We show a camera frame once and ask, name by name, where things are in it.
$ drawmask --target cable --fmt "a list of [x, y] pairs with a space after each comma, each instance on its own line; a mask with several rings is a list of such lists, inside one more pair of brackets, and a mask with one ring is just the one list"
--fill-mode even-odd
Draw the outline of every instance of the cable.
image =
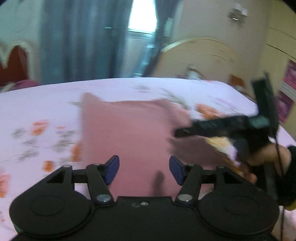
[[[283, 178], [284, 169], [283, 169], [283, 164], [281, 162], [281, 154], [279, 152], [279, 143], [278, 143], [278, 139], [277, 139], [276, 134], [274, 134], [274, 139], [276, 141], [276, 150], [277, 150], [278, 157], [279, 157], [279, 166], [280, 166], [280, 170], [281, 170], [281, 177]], [[285, 221], [285, 207], [283, 206], [283, 213], [281, 215], [281, 241], [284, 240], [284, 221]]]

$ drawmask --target pink pillow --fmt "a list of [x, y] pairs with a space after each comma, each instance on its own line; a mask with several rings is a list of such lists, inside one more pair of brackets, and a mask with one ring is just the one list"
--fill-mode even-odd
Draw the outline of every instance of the pink pillow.
[[187, 126], [187, 114], [166, 99], [103, 102], [86, 93], [82, 101], [83, 168], [120, 158], [110, 185], [117, 196], [172, 196], [180, 190], [169, 170], [169, 157], [214, 168], [224, 165], [202, 137], [175, 139], [173, 130]]
[[21, 81], [16, 82], [16, 85], [15, 85], [14, 89], [19, 90], [19, 89], [35, 87], [35, 86], [38, 86], [38, 85], [39, 84], [36, 81], [33, 81], [33, 80], [21, 80]]

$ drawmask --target poster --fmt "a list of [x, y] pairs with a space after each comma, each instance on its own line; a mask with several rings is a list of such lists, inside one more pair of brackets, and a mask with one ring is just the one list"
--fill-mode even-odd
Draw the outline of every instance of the poster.
[[284, 82], [296, 90], [296, 63], [292, 60], [289, 61]]
[[294, 104], [294, 101], [288, 97], [285, 93], [282, 91], [279, 92], [278, 95], [278, 115], [279, 115], [279, 121], [282, 123], [285, 123], [292, 106]]
[[279, 121], [285, 123], [296, 101], [296, 63], [289, 61], [277, 98]]

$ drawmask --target curtain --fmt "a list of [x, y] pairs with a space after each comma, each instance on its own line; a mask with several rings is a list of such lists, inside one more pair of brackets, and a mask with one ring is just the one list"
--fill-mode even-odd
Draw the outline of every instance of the curtain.
[[45, 0], [42, 84], [118, 77], [132, 0]]
[[135, 77], [151, 76], [157, 64], [160, 51], [165, 46], [164, 32], [166, 21], [168, 18], [174, 18], [178, 2], [179, 0], [155, 0], [157, 27], [134, 72]]
[[6, 0], [0, 0], [0, 6], [5, 2]]

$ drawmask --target cream wall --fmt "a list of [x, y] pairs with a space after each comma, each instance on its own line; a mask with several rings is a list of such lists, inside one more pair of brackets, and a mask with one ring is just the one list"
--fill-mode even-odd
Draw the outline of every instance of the cream wall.
[[[263, 48], [257, 76], [270, 73], [274, 92], [281, 87], [288, 61], [296, 62], [296, 14], [282, 1], [272, 0], [266, 43]], [[283, 127], [296, 137], [296, 108], [292, 108]]]
[[[271, 0], [183, 1], [182, 17], [173, 40], [197, 36], [224, 42], [237, 53], [241, 62], [239, 77], [245, 80], [250, 92], [250, 80], [256, 74], [266, 39]], [[235, 2], [248, 9], [248, 18], [242, 25], [227, 17]]]

